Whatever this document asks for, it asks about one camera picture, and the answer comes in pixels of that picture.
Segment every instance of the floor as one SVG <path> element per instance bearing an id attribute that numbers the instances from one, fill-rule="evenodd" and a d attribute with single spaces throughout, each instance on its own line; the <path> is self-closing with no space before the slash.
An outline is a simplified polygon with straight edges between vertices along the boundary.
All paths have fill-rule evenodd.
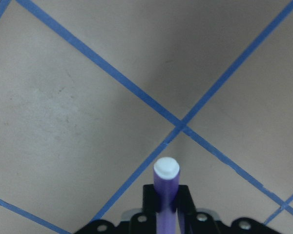
<path id="1" fill-rule="evenodd" d="M 293 234 L 293 0 L 1 0 L 0 234 L 197 207 Z"/>

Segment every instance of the marker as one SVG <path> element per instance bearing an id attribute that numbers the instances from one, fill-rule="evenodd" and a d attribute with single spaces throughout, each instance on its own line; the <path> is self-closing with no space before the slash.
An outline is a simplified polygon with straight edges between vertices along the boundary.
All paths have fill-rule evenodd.
<path id="1" fill-rule="evenodd" d="M 176 207 L 173 200 L 179 186 L 180 167 L 171 157 L 163 157 L 153 167 L 154 189 L 160 197 L 161 207 L 156 214 L 156 233 L 175 234 Z"/>

